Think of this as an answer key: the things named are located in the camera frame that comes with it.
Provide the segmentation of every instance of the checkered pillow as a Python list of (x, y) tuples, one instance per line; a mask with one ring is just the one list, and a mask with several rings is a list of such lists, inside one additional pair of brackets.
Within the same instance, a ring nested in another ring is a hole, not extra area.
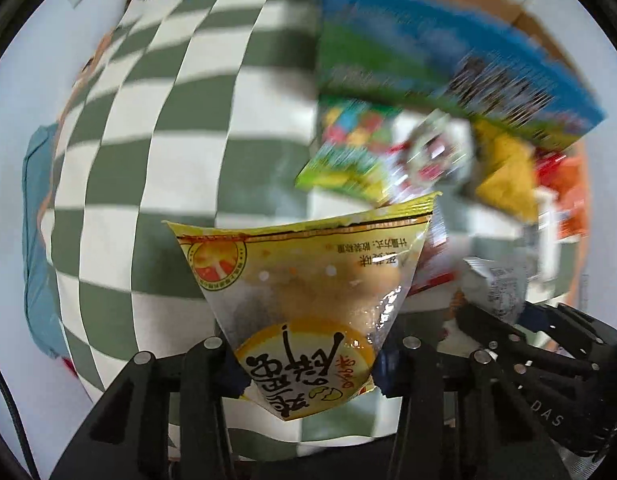
[[(155, 16), (115, 30), (75, 99), (42, 221), (66, 342), (93, 399), (136, 352), (186, 352), (215, 332), (162, 220), (257, 227), (367, 208), (294, 186), (316, 120), (314, 0), (183, 0)], [(444, 190), (458, 257), (497, 257), (519, 243), (518, 225)], [(431, 302), (427, 294), (445, 291), (414, 296), (405, 310), (439, 308), (447, 299)], [(400, 405), (373, 392), (283, 422), (247, 401), (226, 403), (234, 451), (255, 459), (392, 433)], [(176, 445), (175, 398), (170, 422)]]

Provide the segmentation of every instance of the cable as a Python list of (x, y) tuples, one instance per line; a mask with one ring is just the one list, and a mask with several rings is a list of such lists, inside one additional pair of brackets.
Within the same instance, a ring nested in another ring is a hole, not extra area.
[(29, 473), (33, 480), (40, 480), (40, 473), (37, 471), (37, 466), (35, 465), (35, 459), (32, 456), (31, 446), (29, 445), (28, 438), (26, 438), (26, 432), (24, 431), (24, 425), (22, 424), (22, 419), (20, 417), (20, 413), (17, 411), (17, 405), (15, 404), (15, 399), (11, 394), (11, 391), (8, 389), (8, 384), (4, 380), (4, 376), (0, 371), (0, 391), (2, 392), (2, 396), (4, 397), (4, 401), (8, 407), (8, 411), (11, 413), (11, 419), (13, 420), (13, 425), (15, 426), (15, 432), (17, 433), (17, 439), (20, 441), (20, 447), (22, 448), (22, 453), (24, 454), (24, 459), (26, 460), (26, 465), (28, 466)]

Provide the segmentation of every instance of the screw head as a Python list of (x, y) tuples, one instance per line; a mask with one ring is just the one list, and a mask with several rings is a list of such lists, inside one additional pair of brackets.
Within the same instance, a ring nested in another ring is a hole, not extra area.
[(209, 350), (215, 350), (222, 346), (222, 339), (217, 336), (207, 337), (204, 340), (204, 348), (208, 348)]
[(402, 339), (402, 344), (410, 350), (417, 350), (420, 346), (422, 346), (422, 342), (414, 335), (407, 335), (404, 339)]
[(491, 356), (489, 352), (485, 352), (484, 350), (478, 350), (473, 354), (474, 360), (476, 360), (481, 365), (486, 365), (491, 362)]
[(151, 357), (150, 352), (138, 352), (133, 357), (133, 362), (137, 365), (145, 365), (150, 361)]

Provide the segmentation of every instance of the blue fabric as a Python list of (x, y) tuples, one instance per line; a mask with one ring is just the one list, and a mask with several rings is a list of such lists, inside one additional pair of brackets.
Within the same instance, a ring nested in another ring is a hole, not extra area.
[(40, 126), (29, 141), (22, 166), (24, 221), (24, 312), (35, 344), (46, 355), (69, 357), (60, 329), (56, 303), (48, 285), (46, 249), (37, 227), (37, 213), (50, 189), (50, 172), (57, 123)]

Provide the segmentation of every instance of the yellow package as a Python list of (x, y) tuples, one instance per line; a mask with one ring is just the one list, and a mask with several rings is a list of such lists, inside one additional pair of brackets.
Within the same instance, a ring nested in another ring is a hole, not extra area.
[(476, 121), (474, 131), (485, 170), (476, 196), (522, 222), (537, 223), (537, 176), (524, 142), (483, 120)]
[(167, 222), (252, 378), (249, 399), (293, 420), (365, 388), (411, 286), (435, 196), (262, 229)]

